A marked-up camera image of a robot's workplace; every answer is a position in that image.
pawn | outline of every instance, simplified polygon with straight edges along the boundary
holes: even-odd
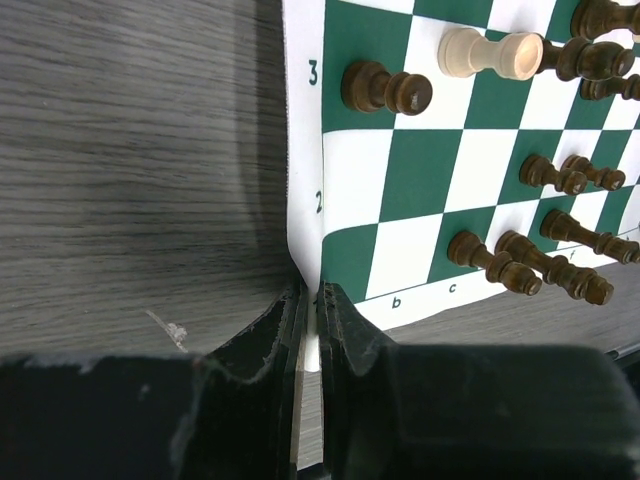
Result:
[[[592,305],[606,305],[611,300],[613,285],[594,269],[577,267],[562,255],[550,257],[513,230],[500,237],[496,251],[508,252],[516,262],[540,272],[545,283],[564,288],[574,300],[584,299]]]
[[[514,262],[507,252],[491,255],[471,232],[458,233],[449,244],[447,256],[461,267],[484,268],[490,283],[501,283],[511,292],[533,296],[542,287],[542,281],[529,267]]]
[[[530,187],[553,185],[556,192],[578,195],[587,188],[587,177],[574,170],[558,171],[546,157],[529,155],[520,168],[520,182]]]
[[[612,170],[609,167],[596,168],[588,158],[580,155],[569,156],[562,164],[562,170],[572,170],[574,172],[582,172],[587,179],[598,188],[604,188],[610,192],[619,190],[627,179],[627,176],[621,170]]]
[[[611,0],[582,0],[571,18],[571,35],[587,40],[619,29],[640,34],[640,4],[622,6]]]
[[[473,28],[448,31],[438,47],[438,65],[449,77],[466,78],[484,69],[511,80],[533,77],[542,61],[542,39],[535,33],[512,33],[492,42]]]
[[[373,113],[386,107],[393,113],[419,115],[431,103],[433,87],[422,75],[391,75],[377,62],[357,62],[342,78],[342,101],[358,112]]]
[[[626,79],[613,77],[604,82],[583,80],[580,84],[580,96],[584,100],[602,100],[615,94],[624,100],[640,100],[640,75],[634,73]]]
[[[537,73],[555,69],[563,82],[582,77],[587,80],[608,80],[626,75],[636,57],[633,50],[614,42],[589,43],[581,37],[572,38],[564,47],[543,41],[544,54]]]
[[[580,225],[568,213],[552,210],[542,221],[540,235],[555,241],[576,242],[593,249],[596,255],[606,255],[623,265],[640,263],[640,244],[622,240],[613,234],[592,232]]]

wooden chess piece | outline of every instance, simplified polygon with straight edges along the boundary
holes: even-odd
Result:
[[[584,100],[602,100],[620,94],[624,100],[640,100],[640,75],[634,73],[629,78],[613,77],[603,82],[582,80],[580,96]]]
[[[580,225],[568,213],[552,210],[542,221],[540,235],[551,240],[577,242],[593,249],[596,255],[606,255],[623,265],[640,263],[640,244],[622,240],[613,234],[592,232]]]
[[[640,4],[622,6],[611,0],[582,0],[571,18],[571,35],[587,40],[619,29],[640,34]]]
[[[492,42],[475,28],[453,28],[438,47],[438,65],[449,77],[491,68],[503,78],[524,81],[535,75],[541,60],[542,39],[535,33],[511,33]]]
[[[609,167],[598,169],[588,158],[580,155],[570,155],[562,164],[561,171],[564,170],[582,172],[596,187],[604,188],[610,192],[619,190],[627,180],[627,176],[623,171],[612,170]]]
[[[578,195],[587,188],[587,177],[578,170],[556,170],[546,157],[529,155],[520,168],[520,182],[530,187],[553,185],[556,192]]]
[[[406,72],[391,75],[377,62],[354,63],[342,78],[342,100],[358,112],[373,113],[386,107],[393,113],[418,115],[432,97],[433,87],[426,77]]]
[[[564,288],[574,300],[584,299],[592,305],[606,305],[611,300],[613,285],[594,269],[577,267],[562,255],[550,257],[518,232],[504,233],[496,244],[498,251],[508,252],[516,262],[542,273],[545,283]]]
[[[458,233],[451,240],[447,256],[461,267],[484,268],[489,282],[501,283],[511,292],[533,296],[542,287],[533,270],[514,262],[507,252],[492,255],[480,238],[468,231]]]
[[[582,77],[587,80],[608,80],[626,75],[636,57],[633,50],[625,49],[614,42],[589,43],[576,37],[564,47],[556,47],[549,40],[543,40],[543,56],[536,73],[555,69],[563,82]]]

wood grain surface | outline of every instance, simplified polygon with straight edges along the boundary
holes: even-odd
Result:
[[[0,351],[208,352],[292,272],[280,5],[0,0]],[[411,342],[638,339],[635,266],[603,308],[546,288],[391,332]],[[300,464],[321,457],[308,375]]]

dark brown pawn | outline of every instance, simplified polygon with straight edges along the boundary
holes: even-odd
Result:
[[[640,244],[614,237],[611,233],[587,230],[571,215],[552,210],[542,221],[540,235],[555,241],[577,242],[593,248],[596,255],[606,255],[623,265],[640,262]]]
[[[624,100],[640,100],[640,75],[634,73],[629,78],[614,77],[603,82],[582,80],[580,96],[584,100],[602,100],[620,94]]]
[[[612,170],[609,167],[598,169],[588,158],[580,155],[569,156],[562,164],[562,171],[564,170],[582,172],[596,187],[604,188],[610,192],[619,190],[627,179],[622,170]]]
[[[391,75],[377,62],[354,63],[342,78],[342,101],[358,112],[373,113],[386,106],[393,113],[418,115],[432,97],[426,77],[406,72]]]
[[[582,0],[571,18],[571,35],[595,40],[612,30],[640,34],[640,5],[622,6],[610,0]]]
[[[589,43],[580,37],[572,38],[564,47],[556,47],[543,39],[542,62],[537,73],[555,69],[563,82],[582,77],[587,80],[608,80],[626,75],[636,57],[633,50],[614,42]]]
[[[530,187],[553,185],[556,192],[578,195],[587,188],[584,173],[572,170],[558,171],[546,157],[529,155],[520,168],[520,182]]]
[[[549,285],[558,285],[574,300],[585,299],[592,305],[606,305],[613,295],[613,285],[592,268],[581,268],[569,263],[567,257],[550,257],[524,235],[509,230],[496,244],[496,252],[508,252],[519,263],[542,273]]]
[[[514,262],[507,252],[491,255],[480,238],[471,232],[458,233],[451,240],[447,255],[461,267],[484,268],[489,282],[501,283],[511,292],[533,296],[542,287],[542,281],[529,267]]]

green square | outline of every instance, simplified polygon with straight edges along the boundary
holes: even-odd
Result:
[[[413,14],[486,28],[493,0],[416,0]]]
[[[339,284],[353,303],[367,295],[378,225],[347,228],[322,242],[322,280]]]
[[[607,194],[607,200],[602,208],[603,214],[600,215],[596,232],[611,232],[614,235],[620,233],[620,222],[629,198],[635,187],[622,187],[616,192]]]
[[[498,200],[500,205],[540,198],[543,187],[530,187],[520,183],[520,168],[529,155],[534,153],[553,158],[561,136],[562,130],[520,130],[518,132]]]
[[[322,131],[393,128],[395,115],[386,109],[360,113],[342,102],[342,76],[357,61],[376,61],[391,73],[404,68],[411,15],[328,0],[324,35]]]
[[[464,230],[473,232],[480,237],[480,240],[486,241],[494,212],[495,207],[486,207],[461,210],[443,215],[427,283],[458,277],[477,270],[475,268],[459,267],[451,262],[447,257],[447,249],[453,237]]]
[[[499,41],[505,35],[487,30],[486,37]],[[499,77],[491,69],[476,74],[465,128],[519,128],[532,83]]]
[[[580,0],[558,0],[551,14],[545,37],[552,42],[566,43],[571,38],[571,18]]]
[[[396,130],[393,133],[381,222],[444,211],[462,130]]]
[[[609,167],[614,170],[617,169],[630,136],[631,131],[628,130],[604,130],[596,144],[591,163],[596,168]],[[600,190],[602,188],[598,188],[592,182],[589,182],[585,192],[598,192]]]
[[[566,130],[602,130],[604,122],[609,115],[609,109],[615,95],[603,98],[594,102],[593,100],[583,100],[580,97],[580,90],[573,100],[571,112],[565,125]]]
[[[573,203],[576,201],[576,197],[562,196],[554,198],[544,198],[540,200],[538,204],[538,210],[533,218],[533,224],[531,230],[529,230],[529,240],[535,243],[540,250],[544,253],[555,252],[558,249],[558,242],[549,240],[548,238],[540,235],[540,226],[545,217],[551,212],[551,210],[561,210],[566,213],[570,213]]]

